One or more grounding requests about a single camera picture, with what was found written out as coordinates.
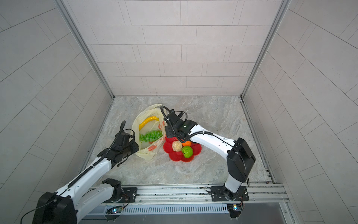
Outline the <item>beige garlic bulb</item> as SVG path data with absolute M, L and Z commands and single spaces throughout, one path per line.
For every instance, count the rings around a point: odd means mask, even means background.
M 174 152 L 181 152 L 182 148 L 183 148 L 183 145 L 180 141 L 174 141 L 172 143 L 172 150 Z

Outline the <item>orange tangerine fruit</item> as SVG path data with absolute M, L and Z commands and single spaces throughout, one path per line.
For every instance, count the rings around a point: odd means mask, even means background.
M 185 146 L 191 146 L 192 145 L 192 142 L 191 141 L 186 141 L 186 142 L 183 142 L 182 143 L 182 146 L 185 147 Z

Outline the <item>cream plastic fruit-print bag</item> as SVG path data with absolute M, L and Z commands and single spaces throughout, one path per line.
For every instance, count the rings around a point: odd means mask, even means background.
M 139 151 L 135 155 L 147 161 L 157 154 L 165 141 L 166 123 L 160 107 L 161 104 L 149 106 L 135 118 L 132 124 L 135 142 L 139 146 Z

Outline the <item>green star fruit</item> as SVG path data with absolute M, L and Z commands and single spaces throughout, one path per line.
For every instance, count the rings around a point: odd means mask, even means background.
M 191 158 L 193 156 L 193 154 L 194 154 L 193 149 L 191 147 L 189 147 L 189 146 L 183 147 L 181 152 L 182 152 L 182 154 L 183 154 L 183 156 L 185 158 Z

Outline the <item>red flower-shaped plastic plate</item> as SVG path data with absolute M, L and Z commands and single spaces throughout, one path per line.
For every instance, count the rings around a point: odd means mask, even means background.
M 198 143 L 192 143 L 190 141 L 181 143 L 175 137 L 165 137 L 163 149 L 173 161 L 191 162 L 195 156 L 201 153 L 202 146 Z

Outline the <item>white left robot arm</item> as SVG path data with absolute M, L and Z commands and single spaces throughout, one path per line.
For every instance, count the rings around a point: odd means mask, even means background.
M 100 152 L 88 168 L 54 193 L 46 192 L 39 198 L 32 222 L 77 224 L 104 202 L 123 203 L 124 209 L 134 195 L 126 193 L 119 180 L 107 178 L 97 187 L 94 184 L 138 150 L 135 132 L 121 129 L 110 147 Z

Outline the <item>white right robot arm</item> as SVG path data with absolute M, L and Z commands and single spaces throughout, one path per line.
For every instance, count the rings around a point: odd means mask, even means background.
M 238 138 L 228 139 L 210 132 L 197 122 L 189 120 L 187 113 L 161 106 L 164 116 L 166 136 L 176 138 L 179 142 L 191 141 L 207 147 L 216 152 L 227 163 L 228 177 L 224 183 L 222 194 L 229 201 L 239 197 L 239 188 L 249 180 L 249 174 L 255 164 L 256 158 L 247 142 Z

